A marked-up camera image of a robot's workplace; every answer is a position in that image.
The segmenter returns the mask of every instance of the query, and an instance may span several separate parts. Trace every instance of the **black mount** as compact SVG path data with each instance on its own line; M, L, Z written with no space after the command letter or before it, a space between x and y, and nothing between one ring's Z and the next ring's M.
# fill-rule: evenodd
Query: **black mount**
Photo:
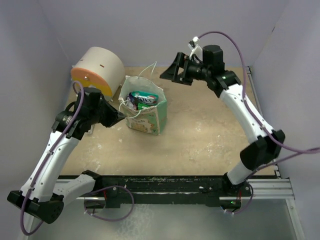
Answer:
M77 176L60 176L60 179L72 179ZM135 204L161 204L161 205L205 205L207 207L220 207L230 205L234 200L221 200L220 197L233 197L236 199L239 190L243 197L251 195L246 190L249 185L245 182L239 189L224 189L221 176L101 176L100 188L118 185L127 188L134 197ZM104 197L102 192L94 195ZM121 204L131 204L130 195L122 189L109 189L106 191L105 205L87 201L88 208L120 208Z
M285 133L282 130L272 131L273 138L280 143L285 141ZM261 137L240 152L243 165L254 171L259 166L270 163L279 156L281 146L275 144L269 136Z
M101 123L106 128L110 128L125 119L125 115L111 106L99 89L94 87L84 87L83 89L84 98L82 107L67 132L67 138L73 137L81 140L94 124ZM80 99L81 92L78 93L76 101L70 103L64 111L55 117L52 126L53 131L62 132L66 128L79 106Z
M101 183L101 176L93 171L86 170L82 174L89 175L96 182L95 185ZM62 210L64 209L64 195L52 194L49 201L39 202L39 199L28 199L25 205L25 212L44 221L47 224L52 224L60 216ZM14 190L11 191L7 197L8 202L15 205L17 208L21 209L25 197L22 195L22 191Z
M225 70L224 54L220 46L208 45L202 49L202 61L196 62L188 55L178 52L171 66L164 71L160 78L174 83L191 86L193 79L206 81L208 88L220 97L228 86L241 84L233 71Z

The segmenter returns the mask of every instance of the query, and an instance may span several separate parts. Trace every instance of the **metal frame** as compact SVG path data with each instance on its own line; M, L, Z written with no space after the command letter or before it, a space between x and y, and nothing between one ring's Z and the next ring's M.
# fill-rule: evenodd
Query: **metal frame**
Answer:
M95 189L102 189L107 186L122 186L127 188L134 197L135 204L156 204L156 205L205 205L207 207L221 207L237 199L239 191L243 197L250 197L250 185L246 182L240 188L226 189L224 179L219 175L103 175L97 179ZM106 208L120 208L121 204L130 204L130 196L119 191L117 187L106 191L108 196ZM92 195L83 196L87 201ZM103 193L94 195L93 199L104 201Z
M58 179L57 184L66 184L71 180L73 179ZM253 199L286 199L290 206L294 205L295 196L289 179L250 179L249 183L254 189ZM249 196L242 197L244 200L249 198ZM233 200L234 197L221 196L219 199ZM80 196L77 197L77 200L105 201L105 198L102 196Z
M259 99L258 99L258 96L257 96L257 92L256 92L256 89L255 89L255 86L254 86L254 83L253 83L252 71L251 71L251 67L250 66L248 66L246 68L246 73L248 75L249 82L251 84L251 88L252 88L253 96L254 96L254 99L255 99L255 102L256 102L257 110L260 112L261 115L263 115L262 114L262 110L261 110L261 106L260 106L260 103L259 103ZM278 178L277 180L278 181L281 180L281 175L280 175L280 171L279 171L278 165L274 165L274 173L275 173L276 177ZM287 205L287 208L288 208L288 211L289 211L289 214L290 214L292 226L293 226L294 231L295 231L296 239L297 240L305 240L306 238L305 238L305 234L304 234L301 222L299 220L299 215L298 215L298 212L297 212L297 209L296 209L295 197L294 197L294 192L292 190L290 179L287 179L287 181L290 184L290 189L292 191L292 197L285 197L285 199L286 199L286 205Z
M57 184L68 183L72 178L58 179ZM305 240L303 228L299 221L299 216L295 205L295 195L292 189L292 185L289 179L270 179L267 176L264 178L253 178L249 180L249 183L254 189L253 200L277 200L285 199L288 212L291 218L291 223L296 235L297 240ZM248 200L249 196L243 196L243 200ZM80 196L76 200L78 201L105 201L102 196ZM221 196L221 201L234 200L233 196Z

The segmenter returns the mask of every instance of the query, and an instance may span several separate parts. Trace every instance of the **bag handle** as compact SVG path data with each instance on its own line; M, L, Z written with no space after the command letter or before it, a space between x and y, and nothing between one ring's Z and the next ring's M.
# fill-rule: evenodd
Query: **bag handle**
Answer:
M128 102L128 100L125 100L125 101L123 101L123 102L120 103L119 112L120 112L120 109L121 109L122 104L125 104L125 103L127 103L127 102ZM126 118L126 119L134 119L134 118L138 117L138 116L140 115L140 113L141 113L141 110L139 110L139 112L137 113L137 115L131 116L131 117L127 117L127 116L126 116L125 118Z
M155 70L155 67L156 67L157 63L158 63L158 62L155 61L154 63L152 63L151 65L147 66L145 69L143 69L143 70L140 72L140 74L139 74L139 76L138 76L138 79L140 78L140 75L141 75L145 70L147 70L148 68L150 68L150 67L153 66L153 68L152 68L152 70L151 70L151 74L150 74L150 80L152 80L152 74L154 73L154 70Z

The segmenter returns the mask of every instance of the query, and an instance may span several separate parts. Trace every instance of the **cable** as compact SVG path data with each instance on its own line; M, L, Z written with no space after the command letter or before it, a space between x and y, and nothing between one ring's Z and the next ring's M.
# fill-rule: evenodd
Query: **cable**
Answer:
M151 79L152 79L152 74L154 73L154 70L155 70L155 67L156 67L157 63L158 63L158 62L155 61L154 63L152 63L151 65L147 66L145 69L143 69L143 70L140 72L138 78L140 78L140 75L141 75L145 70L147 70L148 68L150 68L150 67L153 66L153 68L152 68L152 70L151 70L151 73L150 73L150 80L151 80Z
M310 150L311 150L311 151L320 150L320 147L311 148ZM273 165L277 165L277 164L282 163L282 162L284 162L284 161L286 161L286 160L288 160L288 159L294 158L294 157L299 156L299 155L302 155L302 154L303 154L303 153L296 152L296 153L291 154L291 155L289 155L289 156L285 156L285 157L283 157L283 158L281 158L281 159L279 159L279 160L277 160L277 161L273 161L273 162L270 162L270 163L268 163L268 164L266 164L266 165L259 166L259 167L257 167L256 170L254 170L246 179L251 178L253 175L256 174L256 172L258 172L258 171L260 171L260 170L262 170L262 169L265 169L265 168L270 167L270 166L273 166Z
M68 106L65 107L65 111L69 111L75 105L75 103L76 103L75 101L70 102Z
M107 201L107 193L106 190L103 191L104 200Z
M107 186L107 187L101 188L101 189L99 189L99 190L92 191L92 192L90 192L90 194L96 194L96 193L99 193L99 192L102 192L102 191L105 191L105 190L108 190L108 189L113 189L113 188L123 189L123 190L127 191L127 193L128 193L128 194L130 195L130 197L131 197L132 205L131 205L131 208L130 208L129 212L128 212L126 215L124 215L124 216L122 216L122 217L120 217L120 218L116 218L116 219L104 218L104 217L101 217L101 216L97 216L97 215L93 214L92 212L88 212L88 209L87 209L85 203L83 203L84 213L85 213L85 214L88 214L88 215L90 215L90 216L92 216L92 217L94 217L94 218L96 218L96 219L100 219L100 220L103 220L103 221L106 221L106 222L118 222L118 221L121 221L121 220L126 219L126 218L132 213L132 211L133 211L133 209L134 209L134 206L135 206L134 196L132 195L132 193L131 193L127 188L125 188L125 187L123 187L123 186L119 186L119 185Z
M252 203L252 200L254 198L254 188L252 187L252 185L248 181L247 181L247 184L249 185L249 188L250 188L250 191L251 191L251 195L250 195L250 199L246 203L246 205L244 205L238 211L227 211L227 210L224 210L225 213L232 214L232 215L239 214L239 213L242 213L244 210L246 210L250 206L250 204Z
M75 92L75 94L78 94L78 90L76 89L76 85L75 84L72 84L72 88L73 88L73 91Z
M79 106L78 108L76 109L75 113L73 114L73 117L71 118L70 122L68 123L68 125L65 127L65 129L63 130L63 132L61 133L61 135L58 137L58 139L54 142L54 144L52 145L52 147L50 148L49 150L49 153L45 156L45 158L43 159L40 167L38 168L38 170L36 171L32 181L31 181L31 184L30 184L30 188L29 190L26 192L26 195L24 197L24 200L23 200L23 203L22 203L22 206L21 206L21 212L20 212L20 228L21 228L21 231L23 232L24 235L26 236L30 236L32 234L34 234L39 228L40 226L42 225L43 221L39 223L39 225L37 225L35 227L35 229L31 232L27 232L26 228L25 228L25 224L24 224L24 216L25 216L25 210L26 210L26 204L27 204L27 201L33 191L33 187L35 186L35 183L40 175L40 173L42 172L42 170L44 169L48 159L50 158L51 153L55 150L55 148L57 147L57 145L59 144L59 142L64 138L65 134L67 133L67 131L69 130L69 128L71 127L71 125L74 123L74 121L76 120L76 117L78 116L78 113L80 111L80 108L84 102L84 96L85 96L85 90L84 90L84 87L82 86L82 84L79 82L79 81L74 81L72 83L72 86L74 87L75 84L78 84L80 86L80 91L81 91L81 98L80 98L80 103L79 103Z
M122 104L124 104L124 103L126 103L126 102L128 102L129 100L125 100L125 101L123 101L123 102L121 102L120 103L120 106L119 106L119 112L121 112L120 111L120 109L121 109L121 106L122 106ZM141 110L139 110L139 112L135 115L135 116L130 116L130 117L125 117L126 119L134 119L134 118L136 118L136 117L138 117L139 115L140 115L140 113L141 113Z
M203 62L200 60L200 58L198 58L198 56L196 54L193 54L191 56L191 60L194 61L195 63L198 61L200 64L202 64Z
M205 32L203 34L201 34L198 38L202 38L208 34L220 34L220 35L223 35L225 36L226 38L228 38L232 44L235 46L236 50L238 51L238 54L239 54L239 57L240 57L240 60L241 60L241 65L242 65L242 73L243 73L243 89L242 89L242 98L243 98L243 103L245 105L245 108L248 110L248 112L250 113L250 115L257 121L257 123L260 125L260 127L265 131L265 133L269 136L269 138L275 143L277 144L278 146L284 148L284 149L287 149L289 151L292 151L292 152L296 152L299 154L318 154L320 153L320 147L316 147L316 148L310 148L310 149L307 149L307 150L300 150L300 149L297 149L297 148L293 148L293 147L290 147L290 146L287 146L279 141L277 141L272 135L271 133L265 128L264 124L258 119L258 117L253 113L253 111L250 109L248 103L247 103L247 99L246 99L246 87L247 87L247 74L246 74L246 66L245 66L245 61L244 61L244 57L238 47L238 45L236 44L236 42L229 36L227 35L226 33L224 32L221 32L221 31L208 31L208 32ZM289 156L289 158L286 158L285 160L287 159L290 159L290 158L293 158L297 155L293 154L291 156ZM279 163L279 160L278 161L275 161L273 162L273 165Z

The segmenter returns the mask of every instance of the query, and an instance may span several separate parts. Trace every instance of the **enclosure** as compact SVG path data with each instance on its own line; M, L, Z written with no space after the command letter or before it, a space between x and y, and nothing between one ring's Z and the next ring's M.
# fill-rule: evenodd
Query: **enclosure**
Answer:
M115 53L129 76L157 61L152 77L150 70L143 76L164 90L167 124L159 136L129 129L125 121L112 128L97 124L72 152L61 176L84 170L106 176L222 176L248 145L237 119L205 82L180 85L160 79L160 74L177 52L189 54L194 36L225 32L242 51L249 80L246 94L266 121L285 132L287 145L317 147L319 21L317 0L0 0L4 239L28 239L20 234L20 211L6 197L28 179L55 116L75 99L70 71L90 47ZM226 68L243 82L240 58L230 41L212 34L200 44L219 45ZM111 103L115 108L119 91ZM282 149L279 158L289 154ZM215 207L147 204L138 205L131 219L113 224L84 216L79 198L59 220L44 224L29 239L86 239L94 236L89 231L110 239L318 239L318 158L304 154L258 172L252 179L258 191L253 203L237 216ZM127 208L125 204L101 214L118 216Z

